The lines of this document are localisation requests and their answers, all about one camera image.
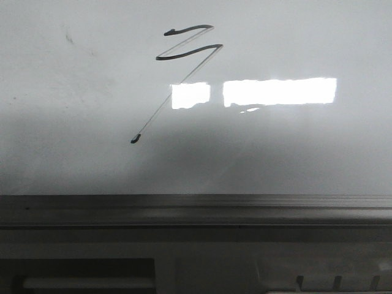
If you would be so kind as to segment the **white whiteboard with aluminium frame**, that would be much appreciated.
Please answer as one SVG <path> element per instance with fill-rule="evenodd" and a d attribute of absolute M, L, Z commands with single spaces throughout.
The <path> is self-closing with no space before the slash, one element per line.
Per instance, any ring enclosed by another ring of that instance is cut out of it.
<path fill-rule="evenodd" d="M 391 224 L 390 1 L 2 1 L 1 225 Z"/>

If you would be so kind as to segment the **grey base unit below board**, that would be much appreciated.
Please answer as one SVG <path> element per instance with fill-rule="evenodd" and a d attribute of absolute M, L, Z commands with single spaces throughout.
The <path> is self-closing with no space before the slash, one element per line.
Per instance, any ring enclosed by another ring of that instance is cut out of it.
<path fill-rule="evenodd" d="M 2 293 L 390 293 L 391 227 L 7 228 Z"/>

